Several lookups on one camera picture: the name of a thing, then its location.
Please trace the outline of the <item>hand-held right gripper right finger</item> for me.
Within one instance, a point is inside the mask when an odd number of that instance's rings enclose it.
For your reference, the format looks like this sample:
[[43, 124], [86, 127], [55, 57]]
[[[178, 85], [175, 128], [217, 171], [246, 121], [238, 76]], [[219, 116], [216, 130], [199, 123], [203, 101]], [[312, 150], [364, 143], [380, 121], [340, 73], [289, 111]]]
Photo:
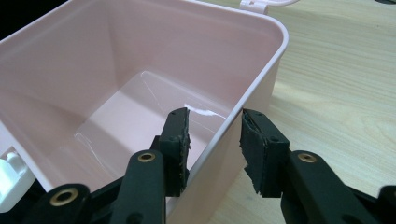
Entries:
[[247, 162], [245, 172], [263, 198], [281, 197], [281, 167], [289, 146], [290, 141], [263, 113], [243, 110], [240, 147]]

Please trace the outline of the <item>pink storage box white handle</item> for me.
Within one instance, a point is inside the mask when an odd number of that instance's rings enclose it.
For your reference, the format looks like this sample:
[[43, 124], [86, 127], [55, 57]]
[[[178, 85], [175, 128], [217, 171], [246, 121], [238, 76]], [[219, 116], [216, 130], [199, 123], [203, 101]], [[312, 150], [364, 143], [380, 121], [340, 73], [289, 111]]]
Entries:
[[267, 109], [289, 34], [185, 0], [68, 0], [0, 40], [0, 187], [15, 157], [44, 189], [120, 178], [167, 115], [190, 112], [188, 185], [168, 224], [207, 224], [244, 166], [241, 112]]

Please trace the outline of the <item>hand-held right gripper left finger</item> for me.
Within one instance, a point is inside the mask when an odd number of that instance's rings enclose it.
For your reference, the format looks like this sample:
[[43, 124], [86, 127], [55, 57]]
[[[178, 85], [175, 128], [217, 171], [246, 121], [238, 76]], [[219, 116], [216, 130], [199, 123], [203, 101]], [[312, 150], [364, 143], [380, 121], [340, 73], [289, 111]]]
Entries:
[[162, 133], [155, 136], [150, 147], [163, 154], [166, 197], [179, 197], [187, 186], [190, 174], [187, 163], [191, 148], [189, 113], [187, 107], [171, 111]]

